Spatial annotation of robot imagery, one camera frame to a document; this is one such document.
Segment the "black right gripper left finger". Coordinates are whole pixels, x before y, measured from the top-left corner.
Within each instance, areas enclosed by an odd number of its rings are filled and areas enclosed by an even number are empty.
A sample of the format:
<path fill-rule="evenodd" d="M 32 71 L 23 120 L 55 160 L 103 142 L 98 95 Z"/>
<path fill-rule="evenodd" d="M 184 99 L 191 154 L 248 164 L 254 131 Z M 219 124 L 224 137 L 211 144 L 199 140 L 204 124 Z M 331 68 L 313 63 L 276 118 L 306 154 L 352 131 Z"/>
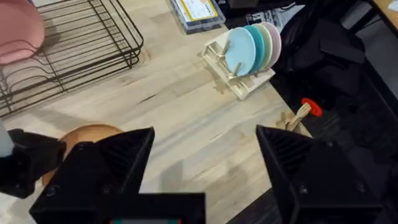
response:
<path fill-rule="evenodd" d="M 102 199 L 139 192 L 154 138 L 149 127 L 78 143 L 30 215 L 36 223 L 94 223 Z"/>

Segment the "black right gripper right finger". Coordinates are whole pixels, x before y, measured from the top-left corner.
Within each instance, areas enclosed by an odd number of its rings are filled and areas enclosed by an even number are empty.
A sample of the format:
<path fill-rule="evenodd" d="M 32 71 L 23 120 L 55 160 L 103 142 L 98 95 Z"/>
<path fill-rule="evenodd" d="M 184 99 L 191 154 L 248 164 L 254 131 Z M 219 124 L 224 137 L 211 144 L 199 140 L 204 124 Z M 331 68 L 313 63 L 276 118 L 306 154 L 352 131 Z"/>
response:
<path fill-rule="evenodd" d="M 336 144 L 262 125 L 256 136 L 282 223 L 373 223 L 382 210 Z"/>

